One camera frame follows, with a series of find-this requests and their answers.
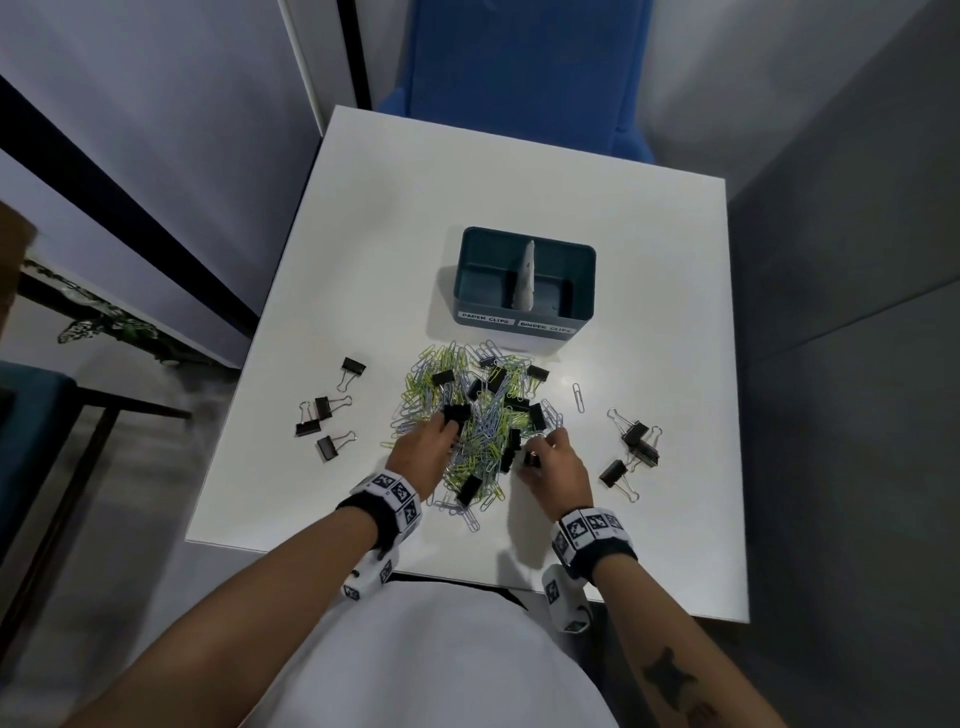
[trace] tabletop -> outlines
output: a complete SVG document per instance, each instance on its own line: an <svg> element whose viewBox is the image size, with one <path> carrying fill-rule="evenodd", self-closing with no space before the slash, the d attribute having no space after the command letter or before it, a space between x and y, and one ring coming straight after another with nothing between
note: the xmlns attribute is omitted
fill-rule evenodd
<svg viewBox="0 0 960 728"><path fill-rule="evenodd" d="M567 342L457 324L470 226L592 246L593 319ZM420 352L488 338L550 371L538 398L664 589L693 615L749 620L724 182L358 109L331 119L187 540L267 551L329 513L386 461ZM367 370L323 434L357 440L324 462L294 425L301 401L338 396L345 356ZM596 478L627 459L610 407L663 430L660 465L628 475L636 503ZM399 570L542 591L550 523L514 473L500 483L476 532L425 507Z"/></svg>

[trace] chair backrest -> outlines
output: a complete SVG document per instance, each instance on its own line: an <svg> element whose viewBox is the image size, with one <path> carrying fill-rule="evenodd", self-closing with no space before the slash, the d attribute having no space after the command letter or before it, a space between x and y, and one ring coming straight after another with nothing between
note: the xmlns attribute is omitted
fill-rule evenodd
<svg viewBox="0 0 960 728"><path fill-rule="evenodd" d="M607 154L630 128L653 0L416 0L407 115Z"/></svg>

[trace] chair leg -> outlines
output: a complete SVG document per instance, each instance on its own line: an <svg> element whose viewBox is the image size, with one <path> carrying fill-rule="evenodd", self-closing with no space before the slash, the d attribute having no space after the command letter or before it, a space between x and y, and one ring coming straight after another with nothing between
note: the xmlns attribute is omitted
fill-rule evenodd
<svg viewBox="0 0 960 728"><path fill-rule="evenodd" d="M86 444L84 454L81 455L80 462L77 464L77 470L75 470L70 477L70 482L63 492L63 497L60 499L60 504L57 506L54 517L50 521L50 525L47 526L46 532L43 534L43 540L40 542L40 546L34 554L33 561L30 562L27 574L23 577L23 581L13 596L13 601L7 610L7 614L4 615L3 621L0 622L0 659L6 654L20 626L20 622L26 616L27 610L34 598L36 588L39 586L40 577L43 575L50 559L54 555L57 543L60 540L60 536L63 535L63 529L66 527L67 522L69 522L74 508L77 507L77 503L84 494L86 482L93 473L97 459L104 451L104 445L107 444L107 437L109 437L110 431L116 424L119 414L119 408L108 408L107 411L100 416L100 421L97 423L96 428L94 428L90 441Z"/></svg>
<svg viewBox="0 0 960 728"><path fill-rule="evenodd" d="M112 395L96 389L77 387L77 395L80 398L81 404L88 404L91 407L122 409L126 412L140 412L145 415L159 415L160 417L176 417L181 420L189 420L193 417L193 413L187 412L185 409L165 407L162 404L154 404L153 402L144 400L134 400L130 397Z"/></svg>

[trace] blue chair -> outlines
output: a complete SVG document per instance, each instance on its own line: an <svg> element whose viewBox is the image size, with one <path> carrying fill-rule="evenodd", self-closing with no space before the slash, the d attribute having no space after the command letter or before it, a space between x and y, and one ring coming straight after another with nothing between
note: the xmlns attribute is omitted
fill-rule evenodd
<svg viewBox="0 0 960 728"><path fill-rule="evenodd" d="M414 0L378 110L647 163L634 126L653 0Z"/></svg>
<svg viewBox="0 0 960 728"><path fill-rule="evenodd" d="M85 406L103 407L27 574L0 622L0 657L26 615L70 514L84 493L120 412L189 420L181 409L78 387L69 376L0 361L0 558L6 555Z"/></svg>

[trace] person's left arm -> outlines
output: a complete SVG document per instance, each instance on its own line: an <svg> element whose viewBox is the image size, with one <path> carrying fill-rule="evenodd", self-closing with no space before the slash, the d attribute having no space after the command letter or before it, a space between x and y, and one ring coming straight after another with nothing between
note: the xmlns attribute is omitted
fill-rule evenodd
<svg viewBox="0 0 960 728"><path fill-rule="evenodd" d="M437 414L396 441L387 470L425 499L457 436ZM345 507L304 528L178 619L64 728L238 725L316 626L377 527Z"/></svg>

